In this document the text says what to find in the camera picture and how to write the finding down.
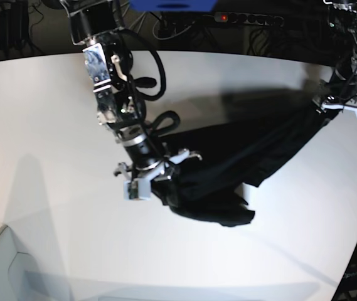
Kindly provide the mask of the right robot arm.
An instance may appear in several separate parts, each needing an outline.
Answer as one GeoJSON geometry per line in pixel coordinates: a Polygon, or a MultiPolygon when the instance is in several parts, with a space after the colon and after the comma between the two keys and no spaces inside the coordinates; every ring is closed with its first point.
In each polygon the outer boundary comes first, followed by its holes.
{"type": "Polygon", "coordinates": [[[180,149],[175,153],[160,137],[176,129],[180,117],[167,111],[153,122],[146,120],[146,102],[159,100],[166,92],[166,72],[152,45],[127,28],[119,1],[62,1],[74,45],[84,47],[85,67],[93,83],[100,125],[110,130],[127,152],[132,164],[121,162],[115,170],[129,187],[153,181],[169,181],[183,161],[202,159],[199,152],[180,149]],[[124,40],[130,36],[150,52],[160,79],[134,78],[133,56],[124,40]]]}

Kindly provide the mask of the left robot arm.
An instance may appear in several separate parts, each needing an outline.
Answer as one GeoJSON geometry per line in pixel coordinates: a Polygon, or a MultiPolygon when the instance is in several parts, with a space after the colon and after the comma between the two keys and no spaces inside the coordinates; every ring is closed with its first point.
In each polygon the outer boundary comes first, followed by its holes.
{"type": "Polygon", "coordinates": [[[328,82],[321,80],[312,101],[319,113],[348,110],[357,118],[357,1],[324,1],[339,60],[328,82]]]}

